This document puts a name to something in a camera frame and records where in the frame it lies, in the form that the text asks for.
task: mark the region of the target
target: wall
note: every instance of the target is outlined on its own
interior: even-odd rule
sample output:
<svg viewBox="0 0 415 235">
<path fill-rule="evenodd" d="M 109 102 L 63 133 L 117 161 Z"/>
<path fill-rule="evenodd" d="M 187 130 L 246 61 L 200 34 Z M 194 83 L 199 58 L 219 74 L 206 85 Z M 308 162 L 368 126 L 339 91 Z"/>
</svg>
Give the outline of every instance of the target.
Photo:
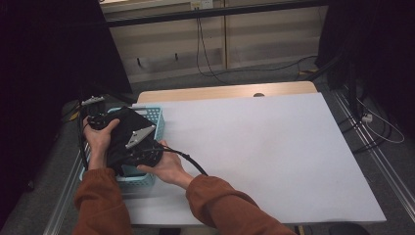
<svg viewBox="0 0 415 235">
<path fill-rule="evenodd" d="M 189 0 L 173 2 L 122 1 L 102 4 L 102 9 L 108 20 L 190 10 Z M 218 8 L 273 2 L 278 1 L 213 3 Z M 316 7 L 201 19 L 211 68 L 234 69 L 317 55 L 326 10 Z M 199 72 L 197 20 L 115 27 L 111 33 L 131 83 Z M 202 41 L 199 45 L 201 70 L 208 71 Z"/>
</svg>

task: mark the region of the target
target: person's right hand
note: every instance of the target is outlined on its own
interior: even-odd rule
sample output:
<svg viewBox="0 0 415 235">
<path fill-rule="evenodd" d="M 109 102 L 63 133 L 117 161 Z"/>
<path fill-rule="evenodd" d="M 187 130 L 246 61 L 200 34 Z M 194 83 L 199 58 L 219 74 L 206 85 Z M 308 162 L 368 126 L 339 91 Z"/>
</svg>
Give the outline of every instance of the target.
<svg viewBox="0 0 415 235">
<path fill-rule="evenodd" d="M 164 140 L 160 143 L 167 146 L 167 143 Z M 140 164 L 137 168 L 155 174 L 162 181 L 175 184 L 183 189 L 187 189 L 194 178 L 184 170 L 180 158 L 176 154 L 170 152 L 163 152 L 160 162 L 154 167 Z"/>
</svg>

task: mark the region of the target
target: dark curtain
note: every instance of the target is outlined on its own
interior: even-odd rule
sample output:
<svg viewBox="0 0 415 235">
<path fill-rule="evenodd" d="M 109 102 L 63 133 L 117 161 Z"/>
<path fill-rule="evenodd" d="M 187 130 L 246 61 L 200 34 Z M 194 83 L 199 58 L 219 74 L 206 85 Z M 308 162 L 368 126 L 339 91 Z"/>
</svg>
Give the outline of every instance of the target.
<svg viewBox="0 0 415 235">
<path fill-rule="evenodd" d="M 0 226 L 45 161 L 63 104 L 98 95 L 91 83 L 131 91 L 109 30 L 80 26 L 104 21 L 97 0 L 0 0 Z"/>
<path fill-rule="evenodd" d="M 356 66 L 356 78 L 369 94 L 397 119 L 407 134 L 415 134 L 415 14 L 411 1 L 331 1 L 320 38 L 316 65 L 335 56 L 328 71 L 331 88 L 340 88 Z"/>
</svg>

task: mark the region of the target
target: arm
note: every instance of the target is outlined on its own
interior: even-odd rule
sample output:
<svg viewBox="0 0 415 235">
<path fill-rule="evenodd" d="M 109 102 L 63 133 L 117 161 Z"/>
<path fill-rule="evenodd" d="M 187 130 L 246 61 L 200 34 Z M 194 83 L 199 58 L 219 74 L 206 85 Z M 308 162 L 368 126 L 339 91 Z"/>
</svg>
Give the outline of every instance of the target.
<svg viewBox="0 0 415 235">
<path fill-rule="evenodd" d="M 164 152 L 155 167 L 138 165 L 138 168 L 185 189 L 195 218 L 217 228 L 222 235 L 295 235 L 277 219 L 262 211 L 248 195 L 235 190 L 226 181 L 212 176 L 191 176 L 183 169 L 175 154 Z"/>
<path fill-rule="evenodd" d="M 220 178 L 197 176 L 187 188 L 186 197 L 195 218 L 217 228 L 222 235 L 295 235 L 262 211 L 250 196 L 235 190 Z"/>
<path fill-rule="evenodd" d="M 91 148 L 89 170 L 83 174 L 74 203 L 79 210 L 73 234 L 132 234 L 128 210 L 122 201 L 115 173 L 107 168 L 107 149 L 115 119 L 102 130 L 86 125 L 84 134 Z"/>
</svg>

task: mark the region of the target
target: electrical outlet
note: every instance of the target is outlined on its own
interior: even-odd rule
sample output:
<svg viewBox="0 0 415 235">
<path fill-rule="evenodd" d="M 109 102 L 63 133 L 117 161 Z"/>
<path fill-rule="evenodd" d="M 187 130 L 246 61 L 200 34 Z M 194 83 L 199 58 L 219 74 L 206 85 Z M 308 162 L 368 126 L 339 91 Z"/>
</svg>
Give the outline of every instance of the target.
<svg viewBox="0 0 415 235">
<path fill-rule="evenodd" d="M 212 9 L 213 8 L 213 0 L 202 0 L 202 9 Z"/>
<path fill-rule="evenodd" d="M 373 117 L 372 117 L 372 115 L 369 115 L 369 114 L 365 114 L 365 115 L 363 115 L 363 117 L 362 117 L 362 121 L 364 121 L 364 122 L 372 122 L 372 120 L 373 120 Z"/>
<path fill-rule="evenodd" d="M 195 10 L 200 10 L 200 9 L 202 9 L 201 1 L 190 2 L 190 10 L 195 11 Z"/>
</svg>

